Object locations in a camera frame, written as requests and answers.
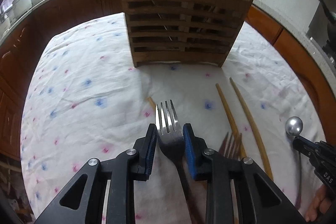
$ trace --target fork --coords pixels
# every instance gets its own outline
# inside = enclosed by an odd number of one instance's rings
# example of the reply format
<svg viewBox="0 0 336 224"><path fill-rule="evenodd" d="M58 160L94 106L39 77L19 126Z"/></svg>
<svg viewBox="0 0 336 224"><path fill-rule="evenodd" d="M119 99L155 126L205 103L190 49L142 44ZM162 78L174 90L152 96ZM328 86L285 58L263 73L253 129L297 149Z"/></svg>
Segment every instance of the fork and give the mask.
<svg viewBox="0 0 336 224"><path fill-rule="evenodd" d="M172 100L170 100L170 104L172 117L168 103L165 101L167 118L164 115L163 104L161 103L161 117L159 116L159 106L156 105L155 124L157 127L157 140L162 153L176 166L192 224L201 224L204 221L195 204L195 199L191 193L182 164L185 150L184 137Z"/></svg>
<svg viewBox="0 0 336 224"><path fill-rule="evenodd" d="M233 134L227 133L218 152L226 158L237 160L241 145L242 145L241 133L238 135L237 138L235 138Z"/></svg>

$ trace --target utensil rack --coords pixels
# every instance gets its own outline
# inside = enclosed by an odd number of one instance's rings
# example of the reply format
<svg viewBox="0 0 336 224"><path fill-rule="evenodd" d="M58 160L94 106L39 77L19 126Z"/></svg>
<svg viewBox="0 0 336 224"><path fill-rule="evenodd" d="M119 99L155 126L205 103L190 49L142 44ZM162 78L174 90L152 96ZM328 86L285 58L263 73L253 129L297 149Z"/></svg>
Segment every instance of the utensil rack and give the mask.
<svg viewBox="0 0 336 224"><path fill-rule="evenodd" d="M252 1L122 0L134 66L183 62L221 67Z"/></svg>

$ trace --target kitchen counter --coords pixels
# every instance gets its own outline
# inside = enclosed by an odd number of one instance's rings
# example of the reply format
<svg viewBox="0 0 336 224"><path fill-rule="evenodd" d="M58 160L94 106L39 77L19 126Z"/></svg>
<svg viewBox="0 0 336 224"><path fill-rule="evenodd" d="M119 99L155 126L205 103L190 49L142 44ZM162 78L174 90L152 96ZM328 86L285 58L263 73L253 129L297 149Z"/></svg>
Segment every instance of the kitchen counter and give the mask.
<svg viewBox="0 0 336 224"><path fill-rule="evenodd" d="M35 9L40 7L41 5L45 4L49 0L43 0L37 5L33 6L30 10L24 13L2 36L0 39L0 45L6 40L8 35ZM336 70L331 64L329 58L324 53L322 48L312 39L309 39L306 34L297 30L293 24L290 23L290 19L283 17L279 11L269 7L261 0L254 0L253 4L269 14L273 17L276 21L278 21L281 25L283 25L300 43L301 45L307 50L310 56L315 60L319 68L321 69L323 75L325 76L326 80L328 81L334 96L336 97Z"/></svg>

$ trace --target triangular cutout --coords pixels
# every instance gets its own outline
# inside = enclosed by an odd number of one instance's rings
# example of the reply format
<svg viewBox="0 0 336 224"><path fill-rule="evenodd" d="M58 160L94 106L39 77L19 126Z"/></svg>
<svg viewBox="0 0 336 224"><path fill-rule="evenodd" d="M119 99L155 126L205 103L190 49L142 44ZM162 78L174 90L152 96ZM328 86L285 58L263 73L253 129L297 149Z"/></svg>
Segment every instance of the triangular cutout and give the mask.
<svg viewBox="0 0 336 224"><path fill-rule="evenodd" d="M281 200L278 198L278 196L258 174L254 174L254 180L263 208L270 208L281 203Z"/></svg>
<svg viewBox="0 0 336 224"><path fill-rule="evenodd" d="M77 210L81 203L85 183L87 181L87 174L83 174L73 184L73 186L65 193L59 204L73 210Z"/></svg>

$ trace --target fork handle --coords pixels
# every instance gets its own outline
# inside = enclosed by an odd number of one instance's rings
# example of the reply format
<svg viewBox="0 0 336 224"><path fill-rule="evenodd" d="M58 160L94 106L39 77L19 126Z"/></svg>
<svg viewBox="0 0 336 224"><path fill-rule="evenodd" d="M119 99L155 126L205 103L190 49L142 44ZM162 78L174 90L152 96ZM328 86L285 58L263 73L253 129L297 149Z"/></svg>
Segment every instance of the fork handle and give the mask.
<svg viewBox="0 0 336 224"><path fill-rule="evenodd" d="M203 224L203 218L200 215L200 212L198 211L198 208L195 203L195 199L193 197L193 194L190 190L189 183L187 181L187 177L185 175L182 161L175 162L174 163L178 172L178 176L180 177L185 201L187 202L188 211L191 219L192 224Z"/></svg>

